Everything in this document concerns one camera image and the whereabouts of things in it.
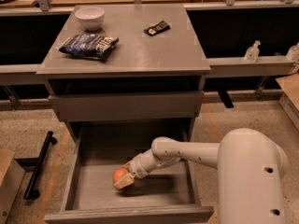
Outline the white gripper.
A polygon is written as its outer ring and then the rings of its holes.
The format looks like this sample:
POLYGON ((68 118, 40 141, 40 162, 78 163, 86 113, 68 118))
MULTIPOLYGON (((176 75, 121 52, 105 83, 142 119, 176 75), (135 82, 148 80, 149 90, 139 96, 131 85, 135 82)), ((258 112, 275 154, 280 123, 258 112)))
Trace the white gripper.
POLYGON ((135 178, 142 179, 157 169, 172 166, 177 164, 179 161, 180 158, 168 158, 166 160, 162 160, 155 156, 149 149, 144 153, 138 154, 132 160, 123 165, 123 167, 128 168, 130 173, 114 184, 114 187, 116 189, 123 189, 132 185, 135 182, 135 178))

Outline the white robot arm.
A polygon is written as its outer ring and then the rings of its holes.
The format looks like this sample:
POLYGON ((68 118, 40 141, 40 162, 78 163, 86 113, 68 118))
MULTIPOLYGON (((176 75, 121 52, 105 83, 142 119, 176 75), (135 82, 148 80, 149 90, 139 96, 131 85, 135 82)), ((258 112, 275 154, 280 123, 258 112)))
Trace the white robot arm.
POLYGON ((149 150, 114 172, 114 187, 128 187, 181 160, 217 170, 219 224, 286 224, 281 178, 287 155, 263 133, 248 128, 228 132, 219 143, 158 137, 149 150))

